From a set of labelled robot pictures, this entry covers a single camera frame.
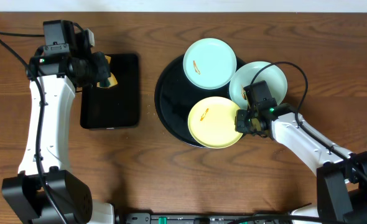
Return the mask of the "green yellow sponge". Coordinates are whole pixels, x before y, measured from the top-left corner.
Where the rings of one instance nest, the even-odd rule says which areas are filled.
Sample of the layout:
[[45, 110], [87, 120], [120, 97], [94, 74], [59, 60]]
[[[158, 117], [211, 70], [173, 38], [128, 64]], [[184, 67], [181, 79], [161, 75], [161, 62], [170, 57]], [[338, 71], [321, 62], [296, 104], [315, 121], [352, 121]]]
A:
[[111, 88], [117, 85], [118, 81], [110, 70], [111, 57], [105, 54], [102, 54], [102, 56], [104, 57], [104, 59], [101, 59], [98, 64], [98, 83], [96, 84], [96, 86], [98, 88]]

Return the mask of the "yellow plate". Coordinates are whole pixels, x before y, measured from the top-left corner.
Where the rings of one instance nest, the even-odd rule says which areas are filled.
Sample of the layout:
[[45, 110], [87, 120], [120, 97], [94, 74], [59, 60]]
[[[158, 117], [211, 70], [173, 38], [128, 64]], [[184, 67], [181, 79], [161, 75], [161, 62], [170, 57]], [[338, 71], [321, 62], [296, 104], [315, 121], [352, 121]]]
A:
[[221, 149], [238, 142], [243, 134], [235, 130], [235, 116], [239, 106], [220, 96], [212, 96], [196, 103], [188, 114], [191, 136], [202, 146]]

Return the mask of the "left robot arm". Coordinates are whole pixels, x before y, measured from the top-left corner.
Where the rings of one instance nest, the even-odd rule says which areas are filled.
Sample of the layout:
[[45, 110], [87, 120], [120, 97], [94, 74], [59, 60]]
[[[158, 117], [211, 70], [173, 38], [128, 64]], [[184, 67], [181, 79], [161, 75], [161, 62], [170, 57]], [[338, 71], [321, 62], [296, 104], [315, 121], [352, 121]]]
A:
[[32, 108], [17, 176], [2, 182], [2, 196], [22, 223], [114, 223], [114, 207], [97, 202], [70, 172], [68, 135], [76, 87], [106, 70], [105, 56], [89, 46], [40, 47], [28, 65]]

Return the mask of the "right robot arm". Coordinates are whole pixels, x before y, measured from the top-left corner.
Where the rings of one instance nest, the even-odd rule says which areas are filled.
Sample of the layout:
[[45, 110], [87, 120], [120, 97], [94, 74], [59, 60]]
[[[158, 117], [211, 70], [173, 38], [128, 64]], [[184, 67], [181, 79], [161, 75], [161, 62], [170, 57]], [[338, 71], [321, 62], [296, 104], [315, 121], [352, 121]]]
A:
[[367, 223], [367, 152], [355, 154], [331, 142], [291, 105], [273, 98], [238, 110], [235, 128], [290, 149], [317, 178], [317, 204], [265, 220], [289, 223]]

